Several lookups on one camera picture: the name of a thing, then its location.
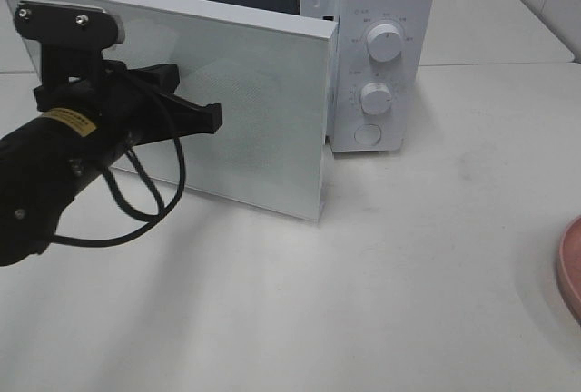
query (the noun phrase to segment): round button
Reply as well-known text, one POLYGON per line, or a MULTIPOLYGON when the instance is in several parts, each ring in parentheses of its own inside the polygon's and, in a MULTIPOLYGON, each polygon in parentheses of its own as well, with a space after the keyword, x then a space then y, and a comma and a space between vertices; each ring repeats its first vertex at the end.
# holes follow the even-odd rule
POLYGON ((376 145, 381 140, 381 129, 375 124, 364 124, 355 131, 355 141, 361 145, 376 145))
POLYGON ((361 109, 367 115, 381 115, 391 107, 391 92, 384 83, 368 83, 359 95, 361 109))
POLYGON ((376 61, 391 61, 403 49, 403 31, 395 23, 378 24, 367 34, 367 48, 376 61))

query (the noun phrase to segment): microwave control panel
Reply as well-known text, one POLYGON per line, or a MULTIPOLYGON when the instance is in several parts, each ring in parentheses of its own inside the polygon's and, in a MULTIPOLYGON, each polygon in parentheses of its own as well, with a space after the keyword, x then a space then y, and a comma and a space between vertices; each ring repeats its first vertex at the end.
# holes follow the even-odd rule
POLYGON ((343 0, 331 147, 401 147, 431 0, 343 0))

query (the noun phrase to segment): white table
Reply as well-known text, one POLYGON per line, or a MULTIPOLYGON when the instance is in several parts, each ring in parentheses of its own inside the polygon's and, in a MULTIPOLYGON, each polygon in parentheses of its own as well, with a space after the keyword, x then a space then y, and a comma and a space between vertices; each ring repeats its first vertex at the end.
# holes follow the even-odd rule
MULTIPOLYGON (((0 2, 0 73, 33 71, 0 2)), ((519 0, 434 0, 422 65, 570 61, 573 55, 519 0)))
MULTIPOLYGON (((554 255, 581 211, 580 77, 420 69, 402 152, 337 158, 319 226, 188 193, 130 245, 0 269, 0 389, 577 392, 554 255)), ((0 76, 0 132, 34 84, 0 76)), ((107 196, 92 185, 59 232, 134 228, 107 196)))

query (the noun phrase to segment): microwave body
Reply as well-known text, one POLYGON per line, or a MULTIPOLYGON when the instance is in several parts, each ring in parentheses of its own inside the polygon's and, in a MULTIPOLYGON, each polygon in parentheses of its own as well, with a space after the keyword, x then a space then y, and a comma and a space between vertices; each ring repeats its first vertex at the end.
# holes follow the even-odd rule
MULTIPOLYGON (((45 1, 117 15, 126 40, 106 58, 178 64, 179 95, 222 103, 216 135, 182 140, 189 187, 315 221, 325 142, 401 146, 432 0, 45 1)), ((25 44, 39 70, 38 46, 25 44)), ((137 150, 152 177, 177 180, 170 143, 137 150)))

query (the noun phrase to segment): robotic arm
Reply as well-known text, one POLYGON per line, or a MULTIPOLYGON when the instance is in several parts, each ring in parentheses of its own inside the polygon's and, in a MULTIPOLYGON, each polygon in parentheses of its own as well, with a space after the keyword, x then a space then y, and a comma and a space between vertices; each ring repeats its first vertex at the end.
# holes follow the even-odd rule
POLYGON ((0 266, 41 254, 52 242, 106 247, 133 240, 161 221, 181 198, 185 185, 180 136, 216 133, 219 104, 195 105, 173 94, 178 67, 158 64, 128 70, 105 61, 102 50, 122 42, 117 21, 101 8, 22 2, 15 27, 41 45, 42 86, 34 90, 42 113, 0 140, 0 266), (132 147, 173 140, 181 181, 164 206, 132 147), (127 203, 109 166, 126 154, 153 193, 158 213, 127 203), (64 209, 99 175, 117 204, 145 225, 113 240, 76 240, 55 235, 64 209))

